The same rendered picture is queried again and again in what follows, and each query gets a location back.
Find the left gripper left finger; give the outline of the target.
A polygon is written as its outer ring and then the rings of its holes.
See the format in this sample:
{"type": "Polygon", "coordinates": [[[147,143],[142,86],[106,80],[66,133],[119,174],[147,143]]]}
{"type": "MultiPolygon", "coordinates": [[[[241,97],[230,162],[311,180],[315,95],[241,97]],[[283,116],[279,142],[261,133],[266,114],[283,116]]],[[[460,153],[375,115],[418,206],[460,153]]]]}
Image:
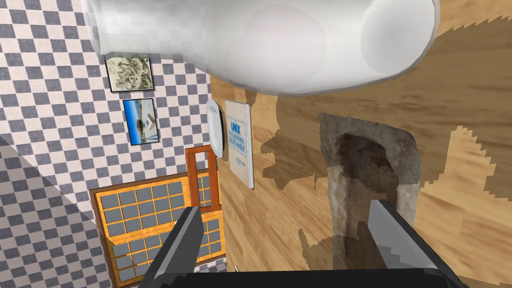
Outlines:
{"type": "Polygon", "coordinates": [[[149,265],[139,288],[187,288],[204,237],[198,206],[186,207],[149,265]]]}

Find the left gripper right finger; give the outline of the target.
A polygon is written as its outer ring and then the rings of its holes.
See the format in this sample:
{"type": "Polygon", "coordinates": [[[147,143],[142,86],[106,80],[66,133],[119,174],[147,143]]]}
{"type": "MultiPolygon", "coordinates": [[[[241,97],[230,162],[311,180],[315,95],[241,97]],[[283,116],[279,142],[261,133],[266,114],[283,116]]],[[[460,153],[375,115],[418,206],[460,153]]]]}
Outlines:
{"type": "Polygon", "coordinates": [[[387,269],[415,269],[441,276],[447,288],[469,288],[386,200],[370,201],[367,226],[387,269]]]}

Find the orange-framed window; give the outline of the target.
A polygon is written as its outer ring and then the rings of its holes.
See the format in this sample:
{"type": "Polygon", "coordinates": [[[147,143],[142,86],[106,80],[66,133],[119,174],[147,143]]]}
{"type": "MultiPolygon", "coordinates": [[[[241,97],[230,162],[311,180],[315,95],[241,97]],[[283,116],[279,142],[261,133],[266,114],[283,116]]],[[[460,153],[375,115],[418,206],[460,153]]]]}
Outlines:
{"type": "MultiPolygon", "coordinates": [[[[197,174],[201,207],[211,201],[206,169],[197,174]]],[[[191,206],[186,173],[89,191],[95,222],[104,241],[105,258],[114,288],[136,286],[168,238],[185,208],[191,206]]],[[[201,214],[204,236],[195,272],[225,271],[225,233],[222,211],[201,214]]]]}

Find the light wooden table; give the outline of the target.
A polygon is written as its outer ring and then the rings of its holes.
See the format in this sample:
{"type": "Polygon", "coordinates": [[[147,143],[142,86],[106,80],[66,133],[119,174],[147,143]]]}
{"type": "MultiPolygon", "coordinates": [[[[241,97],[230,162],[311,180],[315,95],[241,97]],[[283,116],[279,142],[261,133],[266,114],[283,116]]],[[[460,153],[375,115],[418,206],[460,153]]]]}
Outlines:
{"type": "Polygon", "coordinates": [[[512,0],[439,0],[436,40],[408,73],[291,98],[215,77],[251,108],[254,188],[219,163],[228,270],[333,269],[319,114],[409,132],[420,152],[413,227],[470,288],[512,288],[512,0]]]}

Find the beige book with blue print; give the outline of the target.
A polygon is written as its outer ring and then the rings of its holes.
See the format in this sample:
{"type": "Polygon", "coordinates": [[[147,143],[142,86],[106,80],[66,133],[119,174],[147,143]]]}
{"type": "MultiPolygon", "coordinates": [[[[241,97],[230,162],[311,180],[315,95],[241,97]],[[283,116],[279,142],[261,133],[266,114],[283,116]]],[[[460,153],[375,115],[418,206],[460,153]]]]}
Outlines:
{"type": "Polygon", "coordinates": [[[251,108],[247,103],[225,102],[228,158],[231,171],[249,189],[254,188],[251,108]]]}

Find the white plate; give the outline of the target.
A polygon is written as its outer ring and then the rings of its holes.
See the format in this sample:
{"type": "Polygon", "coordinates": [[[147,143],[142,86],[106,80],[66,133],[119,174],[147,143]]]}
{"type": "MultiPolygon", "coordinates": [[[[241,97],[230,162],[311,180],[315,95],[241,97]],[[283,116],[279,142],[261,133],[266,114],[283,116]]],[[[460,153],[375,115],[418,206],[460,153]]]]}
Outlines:
{"type": "Polygon", "coordinates": [[[206,111],[210,146],[217,158],[223,158],[225,149],[223,118],[221,110],[213,98],[207,100],[206,111]]]}

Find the brown wooden frame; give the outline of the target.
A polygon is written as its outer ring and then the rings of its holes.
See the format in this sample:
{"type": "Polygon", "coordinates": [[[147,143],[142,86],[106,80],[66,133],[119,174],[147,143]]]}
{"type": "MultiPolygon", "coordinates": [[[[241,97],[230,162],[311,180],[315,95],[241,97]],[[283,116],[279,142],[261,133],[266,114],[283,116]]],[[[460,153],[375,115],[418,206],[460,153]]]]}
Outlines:
{"type": "Polygon", "coordinates": [[[213,152],[211,145],[195,146],[185,149],[185,160],[187,167],[187,175],[189,181],[189,193],[191,205],[200,208],[201,213],[210,213],[220,211],[222,209],[220,199],[219,172],[217,167],[217,157],[213,152]],[[208,177],[210,190],[210,205],[200,207],[200,188],[198,183],[198,170],[196,162],[196,154],[206,153],[208,162],[208,177]]]}

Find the blue picture, black frame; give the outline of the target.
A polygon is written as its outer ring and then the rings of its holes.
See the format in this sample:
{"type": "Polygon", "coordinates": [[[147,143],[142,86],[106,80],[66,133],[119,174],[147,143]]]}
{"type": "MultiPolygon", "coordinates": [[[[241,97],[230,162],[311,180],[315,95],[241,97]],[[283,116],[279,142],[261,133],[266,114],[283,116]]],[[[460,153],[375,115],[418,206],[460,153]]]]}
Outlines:
{"type": "Polygon", "coordinates": [[[129,142],[132,146],[161,141],[155,103],[152,98],[124,99],[122,106],[129,142]]]}

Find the beige sketch picture, black frame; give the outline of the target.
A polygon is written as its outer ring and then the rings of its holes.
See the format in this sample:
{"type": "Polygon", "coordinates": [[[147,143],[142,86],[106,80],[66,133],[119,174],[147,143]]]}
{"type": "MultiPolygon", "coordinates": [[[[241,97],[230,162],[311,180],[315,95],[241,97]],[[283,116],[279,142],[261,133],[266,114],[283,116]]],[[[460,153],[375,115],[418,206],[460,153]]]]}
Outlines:
{"type": "Polygon", "coordinates": [[[104,56],[103,58],[111,93],[144,92],[155,89],[150,58],[141,55],[104,56]]]}

